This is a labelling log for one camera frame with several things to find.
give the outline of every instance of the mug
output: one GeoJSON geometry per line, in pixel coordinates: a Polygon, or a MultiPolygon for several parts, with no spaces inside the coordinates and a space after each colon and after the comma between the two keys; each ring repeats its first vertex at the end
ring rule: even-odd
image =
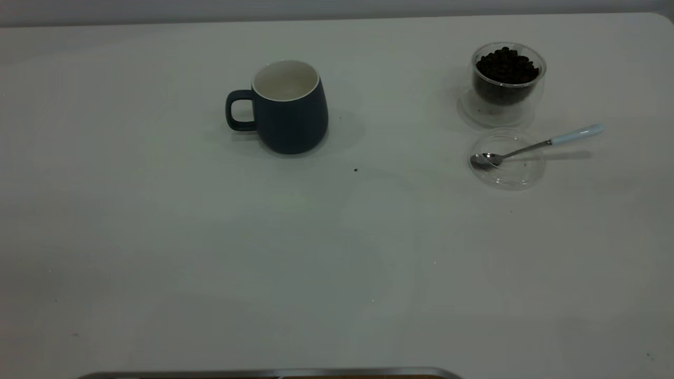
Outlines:
{"type": "Polygon", "coordinates": [[[238,132],[257,131],[273,151],[298,154],[319,144],[328,130],[328,104],[321,77],[300,61],[270,63],[253,76],[251,90],[227,96],[225,114],[238,132]],[[232,117],[237,100],[253,101],[253,121],[232,117]]]}

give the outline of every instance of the spoon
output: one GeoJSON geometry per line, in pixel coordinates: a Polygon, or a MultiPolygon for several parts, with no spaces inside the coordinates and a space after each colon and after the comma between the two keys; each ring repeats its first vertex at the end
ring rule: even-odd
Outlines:
{"type": "Polygon", "coordinates": [[[594,124],[592,126],[581,127],[578,130],[568,132],[567,134],[562,134],[561,136],[552,137],[547,141],[539,142],[537,144],[533,144],[531,146],[515,150],[505,155],[493,154],[492,152],[475,154],[470,157],[470,164],[477,169],[489,170],[499,166],[500,164],[503,163],[504,159],[510,158],[511,156],[515,156],[517,154],[521,154],[523,152],[528,152],[531,150],[536,150],[544,146],[561,145],[567,142],[573,142],[581,140],[583,138],[596,136],[597,134],[600,134],[603,131],[604,125],[600,123],[594,124]]]}

